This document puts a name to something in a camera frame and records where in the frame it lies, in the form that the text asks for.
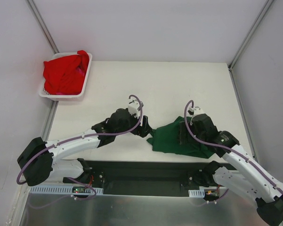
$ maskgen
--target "white floor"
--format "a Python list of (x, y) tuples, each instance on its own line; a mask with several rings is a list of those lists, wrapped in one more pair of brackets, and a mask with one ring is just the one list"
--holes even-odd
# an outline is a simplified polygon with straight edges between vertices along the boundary
[[(231, 132), (249, 153), (250, 146), (225, 63), (105, 62), (91, 63), (85, 97), (81, 102), (60, 101), (49, 139), (78, 134), (127, 107), (130, 94), (144, 103), (150, 126), (157, 127), (183, 116), (186, 103), (193, 99), (212, 118), (219, 130)], [(94, 161), (225, 162), (153, 152), (146, 138), (132, 134), (95, 150), (67, 159)]]

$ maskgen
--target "purple cable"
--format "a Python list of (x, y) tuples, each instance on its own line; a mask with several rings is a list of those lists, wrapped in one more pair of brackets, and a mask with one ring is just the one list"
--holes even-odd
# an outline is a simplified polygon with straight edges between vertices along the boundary
[[(73, 179), (73, 178), (68, 178), (69, 180), (71, 180), (71, 181), (73, 181), (74, 183), (76, 183), (76, 184), (79, 184), (79, 185), (83, 185), (84, 187), (87, 187), (87, 188), (89, 188), (89, 189), (91, 189), (93, 192), (94, 192), (94, 195), (92, 195), (92, 196), (88, 196), (87, 198), (79, 198), (79, 197), (76, 197), (76, 199), (77, 200), (90, 200), (90, 199), (93, 199), (93, 198), (95, 198), (95, 196), (96, 196), (96, 190), (93, 188), (93, 187), (91, 187), (91, 186), (89, 186), (89, 185), (86, 185), (86, 184), (83, 184), (83, 183), (81, 183), (81, 182), (79, 182), (79, 181), (77, 181), (77, 180), (75, 180), (75, 179)], [(30, 203), (30, 200), (29, 200), (29, 198), (27, 199), (27, 204), (28, 204), (28, 206), (30, 207), (30, 208), (32, 208), (32, 209), (35, 209), (35, 210), (40, 210), (40, 209), (43, 209), (43, 208), (45, 208), (45, 207), (47, 207), (47, 206), (50, 206), (50, 205), (52, 205), (52, 204), (54, 204), (54, 203), (56, 203), (56, 202), (58, 202), (58, 201), (60, 201), (61, 199), (63, 199), (63, 198), (66, 198), (66, 197), (71, 197), (70, 195), (63, 195), (63, 196), (61, 196), (61, 197), (59, 197), (58, 199), (56, 199), (56, 200), (54, 200), (54, 201), (52, 201), (52, 202), (50, 202), (50, 203), (47, 203), (47, 204), (45, 204), (45, 205), (43, 205), (43, 206), (32, 206), (31, 205), (31, 203)]]
[[(141, 101), (139, 100), (139, 98), (135, 95), (130, 95), (129, 98), (131, 97), (134, 97), (138, 103), (139, 103), (139, 106), (140, 106), (140, 117), (138, 119), (138, 122), (136, 123), (136, 125), (132, 128), (130, 128), (129, 130), (125, 131), (125, 132), (121, 132), (121, 133), (93, 133), (93, 134), (87, 134), (85, 135), (85, 137), (92, 137), (92, 136), (119, 136), (119, 135), (123, 135), (123, 134), (126, 134), (126, 133), (130, 133), (131, 131), (133, 131), (134, 129), (137, 128), (137, 126), (141, 123), (141, 119), (142, 119), (142, 103)], [(62, 145), (64, 143), (67, 143), (67, 142), (70, 142), (70, 141), (73, 141), (73, 140), (78, 140), (78, 139), (81, 139), (82, 137), (79, 136), (79, 137), (73, 137), (73, 138), (70, 138), (70, 139), (67, 139), (67, 140), (63, 140), (59, 143), (57, 143), (57, 145)], [(38, 152), (37, 154), (35, 154), (24, 166), (23, 168), (21, 169), (20, 173), (18, 174), (17, 176), (17, 184), (19, 185), (23, 185), (26, 183), (26, 181), (23, 181), (23, 182), (20, 182), (20, 178), (23, 174), (23, 172), (26, 170), (26, 168), (37, 158), (39, 157), (41, 154), (43, 154), (44, 152), (48, 151), (49, 149), (55, 147), (55, 145), (51, 145), (49, 147), (46, 147), (45, 149), (43, 149), (42, 151)]]
[[(190, 130), (189, 126), (188, 126), (188, 122), (187, 122), (187, 109), (188, 109), (188, 106), (192, 104), (192, 107), (194, 107), (194, 101), (193, 100), (190, 100), (187, 105), (185, 106), (185, 109), (184, 109), (184, 122), (185, 122), (185, 125), (186, 125), (186, 128), (189, 132), (189, 134), (192, 136), (192, 138), (194, 138), (196, 141), (198, 141), (199, 143), (201, 144), (204, 144), (204, 145), (209, 145), (209, 146), (213, 146), (213, 147), (220, 147), (220, 148), (223, 148), (223, 149), (227, 149), (233, 153), (235, 153), (236, 155), (240, 156), (241, 158), (245, 159), (248, 161), (248, 157), (244, 156), (243, 154), (239, 153), (238, 151), (230, 148), (230, 147), (226, 147), (226, 146), (223, 146), (223, 145), (217, 145), (217, 144), (213, 144), (213, 143), (208, 143), (208, 142), (205, 142), (205, 141), (202, 141), (200, 139), (198, 139), (193, 133), (192, 131)], [(248, 163), (250, 165), (252, 165), (274, 188), (276, 187), (276, 183), (274, 183), (269, 177), (267, 177), (267, 175), (255, 164), (253, 163), (252, 161), (248, 161)], [(276, 187), (276, 189), (283, 195), (283, 190)]]

